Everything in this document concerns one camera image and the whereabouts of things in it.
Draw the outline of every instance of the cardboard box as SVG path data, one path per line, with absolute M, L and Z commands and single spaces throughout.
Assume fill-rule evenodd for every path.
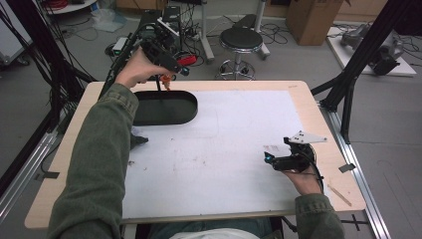
M 292 0 L 286 25 L 298 45 L 322 45 L 342 2 L 343 0 Z

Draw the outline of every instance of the black metal frame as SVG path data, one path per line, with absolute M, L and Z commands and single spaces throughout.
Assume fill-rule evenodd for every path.
M 51 79 L 49 84 L 51 85 L 52 90 L 50 112 L 46 115 L 36 131 L 32 134 L 30 139 L 0 178 L 0 197 L 3 196 L 10 183 L 19 173 L 22 166 L 26 163 L 44 133 L 46 131 L 52 131 L 59 124 L 60 113 L 66 103 L 63 99 L 61 99 L 61 90 L 67 93 L 68 98 L 66 100 L 78 103 L 85 89 L 83 86 L 78 84 L 77 79 L 83 80 L 87 83 L 97 81 L 91 76 L 88 76 L 86 73 L 73 67 L 66 60 L 52 33 L 47 28 L 46 22 L 37 11 L 38 7 L 32 0 L 6 0 L 6 2 L 33 40 L 35 47 L 45 58 L 50 71 L 48 73 L 40 71 L 40 73 L 44 79 Z M 25 50 L 27 50 L 28 54 L 34 58 L 31 49 Z
M 331 88 L 328 96 L 320 101 L 320 106 L 330 112 L 336 112 L 338 104 L 344 98 L 343 114 L 341 118 L 341 135 L 346 143 L 349 140 L 349 126 L 351 105 L 353 101 L 354 85 L 357 78 L 366 67 L 368 61 L 391 33 L 394 26 L 406 14 L 414 0 L 389 0 L 378 15 L 370 30 L 359 47 L 351 56 L 344 70 L 334 79 L 311 90 L 315 96 Z

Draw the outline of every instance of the stool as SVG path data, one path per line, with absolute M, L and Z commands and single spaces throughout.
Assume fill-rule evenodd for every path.
M 219 74 L 215 78 L 223 80 L 237 80 L 239 76 L 255 80 L 254 67 L 241 60 L 242 53 L 253 53 L 261 49 L 263 38 L 249 28 L 230 28 L 220 35 L 220 44 L 223 48 L 236 53 L 235 60 L 225 61 L 219 68 Z

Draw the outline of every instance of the black stool seat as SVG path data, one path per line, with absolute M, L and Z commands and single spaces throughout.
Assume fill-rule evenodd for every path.
M 255 52 L 261 48 L 263 38 L 249 28 L 230 28 L 221 33 L 220 43 L 234 52 Z

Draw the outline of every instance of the person's arm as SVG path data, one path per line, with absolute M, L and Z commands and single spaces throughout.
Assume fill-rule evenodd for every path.
M 120 238 L 130 129 L 138 105 L 129 88 L 156 74 L 169 72 L 136 51 L 89 111 L 75 142 L 66 187 L 53 207 L 48 238 Z
M 344 238 L 341 221 L 329 203 L 329 199 L 321 193 L 312 168 L 309 167 L 302 173 L 285 171 L 284 174 L 301 194 L 296 198 L 299 238 Z

